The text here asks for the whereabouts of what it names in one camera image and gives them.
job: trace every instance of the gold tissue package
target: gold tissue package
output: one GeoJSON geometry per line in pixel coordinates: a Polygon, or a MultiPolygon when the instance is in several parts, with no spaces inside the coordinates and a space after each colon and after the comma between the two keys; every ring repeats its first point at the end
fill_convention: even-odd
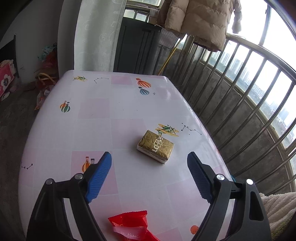
{"type": "Polygon", "coordinates": [[[165,164],[173,147],[174,143],[148,130],[137,145],[137,150],[165,164]]]}

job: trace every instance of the flower print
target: flower print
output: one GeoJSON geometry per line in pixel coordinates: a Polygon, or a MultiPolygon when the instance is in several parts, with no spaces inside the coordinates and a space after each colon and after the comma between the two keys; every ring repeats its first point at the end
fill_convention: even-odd
{"type": "Polygon", "coordinates": [[[4,75],[3,80],[1,81],[1,85],[3,86],[3,90],[6,90],[8,84],[10,83],[11,77],[10,75],[4,75]]]}

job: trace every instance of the high-rise building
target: high-rise building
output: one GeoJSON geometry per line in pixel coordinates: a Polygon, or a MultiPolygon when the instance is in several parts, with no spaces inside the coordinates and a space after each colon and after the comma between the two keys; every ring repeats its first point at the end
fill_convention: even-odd
{"type": "Polygon", "coordinates": [[[232,63],[230,64],[230,68],[229,68],[229,70],[231,71],[231,72],[233,72],[233,73],[237,73],[238,71],[237,71],[237,68],[239,67],[239,65],[240,65],[240,60],[239,59],[235,59],[234,61],[232,61],[232,63]]]}
{"type": "Polygon", "coordinates": [[[251,83],[251,81],[249,80],[249,71],[245,71],[244,74],[242,74],[242,80],[245,81],[248,85],[251,83]]]}
{"type": "Polygon", "coordinates": [[[263,90],[261,90],[259,88],[258,85],[254,84],[253,87],[252,87],[252,90],[257,94],[259,95],[261,98],[263,97],[263,95],[265,94],[265,92],[263,90]]]}
{"type": "Polygon", "coordinates": [[[239,66],[237,67],[234,73],[237,74],[240,71],[241,67],[242,67],[242,62],[240,62],[239,66]]]}
{"type": "Polygon", "coordinates": [[[227,63],[228,63],[228,59],[230,57],[230,54],[229,53],[226,53],[226,52],[223,52],[222,56],[221,56],[221,59],[220,59],[220,62],[226,66],[227,63]]]}
{"type": "Polygon", "coordinates": [[[287,111],[285,108],[283,108],[280,112],[279,112],[279,116],[280,118],[285,121],[285,119],[287,118],[287,116],[289,115],[289,111],[287,111]]]}
{"type": "Polygon", "coordinates": [[[219,57],[219,55],[220,55],[220,52],[216,52],[216,53],[213,53],[211,57],[212,57],[213,59],[217,60],[218,57],[219,57]]]}
{"type": "Polygon", "coordinates": [[[279,105],[278,105],[277,103],[272,102],[271,105],[270,105],[270,109],[271,109],[273,112],[275,112],[276,109],[278,108],[278,106],[279,106],[279,105]]]}

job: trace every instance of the blue gripper pad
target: blue gripper pad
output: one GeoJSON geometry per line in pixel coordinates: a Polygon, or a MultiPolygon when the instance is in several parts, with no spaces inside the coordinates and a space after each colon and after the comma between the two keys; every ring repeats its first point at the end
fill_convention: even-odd
{"type": "Polygon", "coordinates": [[[200,192],[203,199],[206,199],[209,203],[213,200],[211,187],[212,184],[202,168],[201,161],[198,159],[194,152],[191,152],[187,156],[187,166],[194,179],[194,182],[200,192]]]}
{"type": "Polygon", "coordinates": [[[109,152],[105,152],[98,162],[97,169],[88,181],[87,193],[85,195],[87,203],[90,203],[93,199],[95,199],[98,196],[101,187],[106,179],[106,176],[111,168],[111,165],[111,154],[109,152]]]}

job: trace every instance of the curtain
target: curtain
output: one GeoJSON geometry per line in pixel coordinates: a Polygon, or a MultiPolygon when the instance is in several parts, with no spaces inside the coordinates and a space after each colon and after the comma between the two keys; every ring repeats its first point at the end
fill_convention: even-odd
{"type": "Polygon", "coordinates": [[[112,72],[126,0],[82,0],[74,41],[74,69],[112,72]]]}

